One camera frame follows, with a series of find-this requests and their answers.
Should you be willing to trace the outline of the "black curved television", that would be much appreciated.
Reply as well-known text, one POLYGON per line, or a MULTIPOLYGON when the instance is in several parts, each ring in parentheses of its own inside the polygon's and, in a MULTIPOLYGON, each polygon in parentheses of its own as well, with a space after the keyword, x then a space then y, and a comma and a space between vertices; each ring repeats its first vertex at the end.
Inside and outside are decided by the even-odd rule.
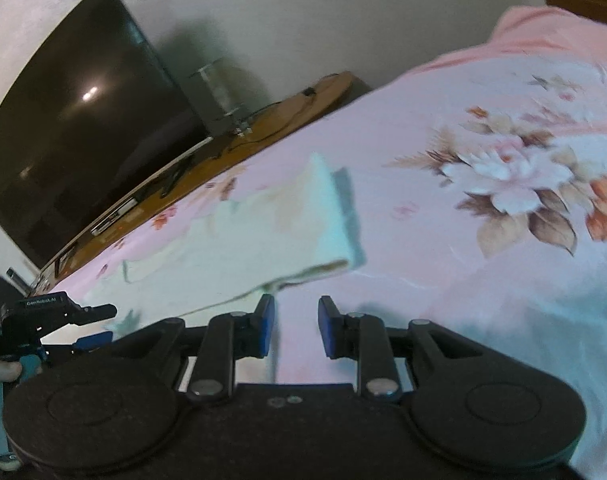
POLYGON ((0 228, 47 266, 209 140, 122 0, 82 0, 0 104, 0 228))

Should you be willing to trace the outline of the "pink floral bed sheet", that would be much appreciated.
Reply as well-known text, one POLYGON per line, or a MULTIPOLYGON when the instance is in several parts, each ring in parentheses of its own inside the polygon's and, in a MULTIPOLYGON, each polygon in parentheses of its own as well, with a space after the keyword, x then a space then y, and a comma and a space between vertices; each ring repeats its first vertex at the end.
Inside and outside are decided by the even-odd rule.
POLYGON ((264 360, 241 382, 349 382, 325 356, 317 300, 403 326, 429 318, 575 388, 588 423, 573 466, 607 479, 607 25, 508 10, 481 46, 440 56, 197 188, 63 280, 86 293, 228 200, 281 185, 321 155, 364 259, 272 290, 264 360))

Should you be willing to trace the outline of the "silver set-top box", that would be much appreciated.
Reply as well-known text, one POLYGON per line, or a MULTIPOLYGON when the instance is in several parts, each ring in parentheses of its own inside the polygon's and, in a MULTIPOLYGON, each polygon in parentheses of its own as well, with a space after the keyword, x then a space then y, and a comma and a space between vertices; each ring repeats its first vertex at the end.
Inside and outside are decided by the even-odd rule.
POLYGON ((90 234, 93 236, 99 236, 104 233, 110 226, 113 225, 114 222, 117 222, 119 219, 124 217, 129 211, 131 211, 137 205, 137 200, 135 197, 130 197, 128 200, 125 200, 123 203, 118 205, 109 214, 106 214, 102 220, 99 220, 95 226, 90 229, 90 234))

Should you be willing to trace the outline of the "light green cloth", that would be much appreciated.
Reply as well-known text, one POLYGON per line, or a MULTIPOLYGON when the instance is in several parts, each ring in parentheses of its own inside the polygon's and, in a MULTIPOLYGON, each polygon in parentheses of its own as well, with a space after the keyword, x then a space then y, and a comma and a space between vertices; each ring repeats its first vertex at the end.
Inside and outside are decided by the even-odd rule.
POLYGON ((319 154, 300 174, 240 202, 223 202, 154 254, 124 260, 85 295, 148 324, 231 306, 359 266, 349 202, 319 154))

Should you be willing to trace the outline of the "wooden TV cabinet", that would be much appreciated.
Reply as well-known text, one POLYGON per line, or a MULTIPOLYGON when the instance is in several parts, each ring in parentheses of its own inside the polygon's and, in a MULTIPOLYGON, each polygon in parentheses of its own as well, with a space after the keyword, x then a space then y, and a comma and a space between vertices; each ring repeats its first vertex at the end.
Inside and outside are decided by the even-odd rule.
POLYGON ((261 108, 250 116, 245 138, 226 132, 170 166, 140 190, 143 200, 124 217, 99 236, 81 236, 54 263, 46 266, 34 290, 39 294, 49 292, 109 248, 123 247, 132 234, 148 222, 160 229, 180 200, 200 186, 211 190, 212 180, 220 174, 369 91, 371 87, 350 72, 330 74, 290 98, 261 108))

